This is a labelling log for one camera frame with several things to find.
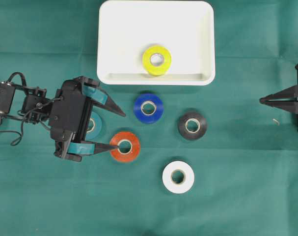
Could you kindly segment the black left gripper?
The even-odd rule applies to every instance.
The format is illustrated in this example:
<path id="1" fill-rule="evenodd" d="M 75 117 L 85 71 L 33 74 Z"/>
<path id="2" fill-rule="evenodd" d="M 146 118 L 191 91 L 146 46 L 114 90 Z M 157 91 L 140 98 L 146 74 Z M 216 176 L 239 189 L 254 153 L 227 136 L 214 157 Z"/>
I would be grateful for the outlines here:
<path id="1" fill-rule="evenodd" d="M 50 136 L 55 141 L 54 155 L 81 162 L 82 155 L 118 149 L 117 145 L 84 142 L 92 104 L 122 117 L 126 114 L 100 87 L 99 82 L 79 76 L 63 82 L 56 91 L 49 118 Z"/>

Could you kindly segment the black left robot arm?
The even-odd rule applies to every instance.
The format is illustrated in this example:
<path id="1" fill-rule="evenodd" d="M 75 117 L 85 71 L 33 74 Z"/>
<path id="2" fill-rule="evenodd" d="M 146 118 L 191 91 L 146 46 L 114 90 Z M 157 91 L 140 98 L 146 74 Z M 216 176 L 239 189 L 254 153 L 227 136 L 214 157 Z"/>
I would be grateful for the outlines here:
<path id="1" fill-rule="evenodd" d="M 29 87 L 22 73 L 14 73 L 0 82 L 0 126 L 5 119 L 20 122 L 17 145 L 23 137 L 24 124 L 47 123 L 54 141 L 54 155 L 61 159 L 80 162 L 84 156 L 114 151 L 118 145 L 90 141 L 89 123 L 95 107 L 120 116 L 125 113 L 100 87 L 100 81 L 79 76 L 63 82 L 53 98 L 46 89 Z"/>

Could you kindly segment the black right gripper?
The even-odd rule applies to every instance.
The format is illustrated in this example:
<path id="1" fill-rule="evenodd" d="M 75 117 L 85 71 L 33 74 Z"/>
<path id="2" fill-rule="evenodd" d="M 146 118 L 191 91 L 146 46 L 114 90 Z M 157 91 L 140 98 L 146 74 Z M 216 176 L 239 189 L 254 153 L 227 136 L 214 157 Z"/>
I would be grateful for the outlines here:
<path id="1" fill-rule="evenodd" d="M 297 70 L 297 82 L 298 82 L 298 64 L 295 66 L 295 69 Z M 296 104 L 294 101 L 273 101 L 278 99 L 295 97 L 295 91 L 297 87 L 298 87 L 297 85 L 291 86 L 282 91 L 262 97 L 259 99 L 259 101 L 263 105 L 275 107 L 293 114 L 297 114 Z"/>

